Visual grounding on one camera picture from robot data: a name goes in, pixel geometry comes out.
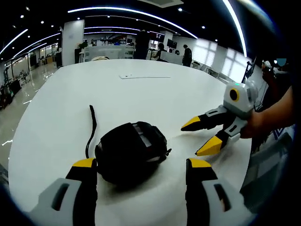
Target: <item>glossy floor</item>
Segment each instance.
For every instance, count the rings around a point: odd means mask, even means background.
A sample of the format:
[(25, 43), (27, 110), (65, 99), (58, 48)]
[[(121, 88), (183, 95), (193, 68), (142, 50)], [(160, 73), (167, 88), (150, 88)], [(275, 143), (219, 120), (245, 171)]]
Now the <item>glossy floor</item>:
[(0, 110), (0, 164), (4, 168), (8, 169), (10, 147), (23, 113), (39, 89), (56, 71), (55, 63), (32, 70), (30, 81), (22, 86), (11, 104)]

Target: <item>white round table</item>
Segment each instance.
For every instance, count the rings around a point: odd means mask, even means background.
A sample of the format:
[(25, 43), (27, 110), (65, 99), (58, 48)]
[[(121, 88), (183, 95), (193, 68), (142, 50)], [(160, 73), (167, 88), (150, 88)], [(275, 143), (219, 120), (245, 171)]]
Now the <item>white round table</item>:
[[(90, 156), (105, 133), (137, 121), (157, 126), (172, 148), (156, 173), (133, 190), (116, 192), (98, 175), (96, 225), (186, 225), (186, 159), (198, 158), (196, 150), (221, 126), (196, 132), (180, 129), (193, 116), (222, 104), (225, 87), (200, 70), (149, 60), (103, 60), (60, 68), (33, 98), (16, 130), (9, 160), (14, 201), (30, 211), (46, 187), (85, 159), (93, 105), (97, 129)], [(239, 190), (250, 148), (250, 139), (240, 139), (218, 155), (201, 158)]]

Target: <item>black strap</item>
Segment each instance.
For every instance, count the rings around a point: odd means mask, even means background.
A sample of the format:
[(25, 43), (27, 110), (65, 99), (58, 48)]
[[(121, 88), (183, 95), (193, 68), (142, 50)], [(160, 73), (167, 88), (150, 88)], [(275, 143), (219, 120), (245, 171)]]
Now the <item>black strap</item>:
[(86, 146), (86, 158), (89, 158), (89, 145), (91, 143), (92, 138), (94, 137), (95, 134), (95, 130), (97, 127), (97, 122), (96, 122), (96, 118), (95, 118), (95, 112), (94, 112), (94, 108), (92, 105), (90, 105), (90, 110), (91, 110), (91, 116), (92, 116), (92, 134), (90, 139), (88, 140), (87, 146)]

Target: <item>black ceiling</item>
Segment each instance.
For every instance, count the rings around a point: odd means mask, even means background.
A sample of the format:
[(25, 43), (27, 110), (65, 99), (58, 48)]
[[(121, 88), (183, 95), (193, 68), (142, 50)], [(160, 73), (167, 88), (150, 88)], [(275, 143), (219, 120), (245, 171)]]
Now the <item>black ceiling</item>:
[[(68, 10), (92, 7), (92, 6), (113, 6), (136, 9), (147, 12), (166, 20), (169, 20), (186, 30), (190, 31), (199, 38), (208, 40), (218, 39), (218, 44), (224, 47), (230, 47), (242, 52), (241, 42), (232, 18), (223, 4), (222, 0), (182, 0), (183, 5), (172, 6), (168, 8), (159, 8), (154, 5), (137, 1), (137, 0), (72, 0), (72, 1), (40, 1), (40, 0), (23, 0), (23, 1), (2, 1), (0, 8), (1, 34), (0, 46), (2, 49), (24, 29), (29, 29), (24, 35), (11, 44), (2, 54), (1, 58), (8, 60), (20, 50), (28, 45), (45, 38), (49, 35), (58, 33), (59, 27), (63, 27), (65, 22), (76, 20), (77, 17), (85, 19), (86, 27), (90, 26), (118, 26), (130, 27), (137, 29), (147, 29), (159, 32), (162, 27), (157, 24), (171, 29), (184, 37), (191, 37), (180, 29), (170, 24), (131, 12), (115, 10), (88, 10), (74, 13), (67, 13)], [(239, 1), (230, 0), (238, 19), (241, 23), (242, 30), (246, 40), (248, 57), (265, 56), (277, 57), (281, 48), (277, 46), (275, 36), (262, 24), (261, 20), (255, 17)], [(278, 10), (283, 8), (276, 4), (277, 1), (260, 0), (260, 5), (269, 13), (272, 20), (281, 25), (281, 18), (278, 17)], [(111, 15), (111, 18), (98, 15)], [(137, 18), (143, 21), (135, 21), (124, 17)], [(60, 35), (46, 40), (48, 44), (56, 42)]]

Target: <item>yellow fingertip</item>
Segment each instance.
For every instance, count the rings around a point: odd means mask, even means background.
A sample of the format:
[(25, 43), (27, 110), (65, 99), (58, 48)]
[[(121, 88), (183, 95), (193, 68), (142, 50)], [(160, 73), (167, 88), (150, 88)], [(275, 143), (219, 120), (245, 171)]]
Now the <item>yellow fingertip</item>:
[(93, 162), (94, 159), (95, 158), (83, 159), (83, 160), (77, 161), (72, 166), (77, 166), (77, 167), (92, 167), (92, 162)]
[(211, 165), (208, 162), (206, 162), (205, 160), (192, 159), (192, 158), (189, 158), (189, 160), (191, 161), (191, 166), (193, 168), (211, 167)]
[(197, 156), (217, 154), (220, 152), (222, 146), (222, 140), (217, 136), (212, 137), (208, 140), (198, 151), (196, 152)]
[(195, 116), (192, 119), (190, 119), (185, 125), (183, 125), (181, 128), (183, 129), (184, 127), (189, 126), (190, 124), (193, 124), (198, 121), (201, 121), (201, 120), (199, 119), (198, 116)]

